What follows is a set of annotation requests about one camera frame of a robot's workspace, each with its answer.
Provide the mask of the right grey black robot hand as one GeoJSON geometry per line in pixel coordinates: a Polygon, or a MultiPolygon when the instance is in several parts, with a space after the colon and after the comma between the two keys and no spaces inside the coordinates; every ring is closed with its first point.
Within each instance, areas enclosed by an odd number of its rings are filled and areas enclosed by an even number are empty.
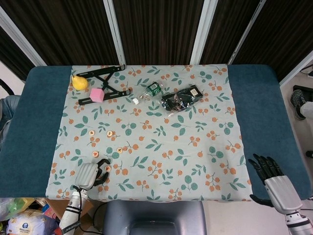
{"type": "Polygon", "coordinates": [[[253,154],[248,162],[259,176],[269,199],[261,199],[254,194],[250,198],[263,206],[275,208],[279,213],[293,214],[302,208],[302,201],[291,180],[283,173],[278,163],[271,157],[253,154]]]}

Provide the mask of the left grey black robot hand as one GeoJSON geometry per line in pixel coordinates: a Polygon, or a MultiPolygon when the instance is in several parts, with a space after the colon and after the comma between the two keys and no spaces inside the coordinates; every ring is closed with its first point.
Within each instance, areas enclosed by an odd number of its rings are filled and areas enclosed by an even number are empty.
{"type": "Polygon", "coordinates": [[[108,159],[102,159],[97,163],[82,164],[78,171],[75,185],[82,190],[90,190],[91,188],[102,185],[109,177],[111,162],[108,159]]]}

